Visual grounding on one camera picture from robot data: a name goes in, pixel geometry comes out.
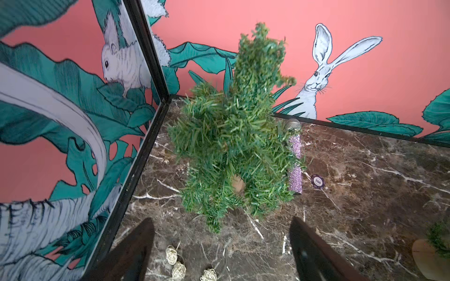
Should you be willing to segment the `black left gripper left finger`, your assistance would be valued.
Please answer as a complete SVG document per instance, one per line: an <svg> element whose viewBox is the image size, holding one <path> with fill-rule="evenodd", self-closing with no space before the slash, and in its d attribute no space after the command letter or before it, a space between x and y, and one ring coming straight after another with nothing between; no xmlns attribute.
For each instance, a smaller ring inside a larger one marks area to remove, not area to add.
<svg viewBox="0 0 450 281"><path fill-rule="evenodd" d="M154 243L155 227L144 219L82 281L143 281Z"/></svg>

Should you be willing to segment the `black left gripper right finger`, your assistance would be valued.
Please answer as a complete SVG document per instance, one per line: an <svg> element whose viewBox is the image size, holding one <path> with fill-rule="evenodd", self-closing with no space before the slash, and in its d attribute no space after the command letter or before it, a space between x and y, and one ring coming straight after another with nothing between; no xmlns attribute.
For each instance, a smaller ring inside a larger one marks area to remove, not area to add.
<svg viewBox="0 0 450 281"><path fill-rule="evenodd" d="M302 281L368 280L299 217L292 218L289 242Z"/></svg>

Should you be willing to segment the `small green christmas tree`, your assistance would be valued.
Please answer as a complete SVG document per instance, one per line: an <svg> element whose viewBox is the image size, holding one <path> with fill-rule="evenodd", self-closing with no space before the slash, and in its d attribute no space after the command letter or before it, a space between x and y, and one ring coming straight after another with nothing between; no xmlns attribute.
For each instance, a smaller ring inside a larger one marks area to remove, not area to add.
<svg viewBox="0 0 450 281"><path fill-rule="evenodd" d="M450 279L450 224L436 222L427 237L412 245L412 256L419 271L431 281Z"/></svg>

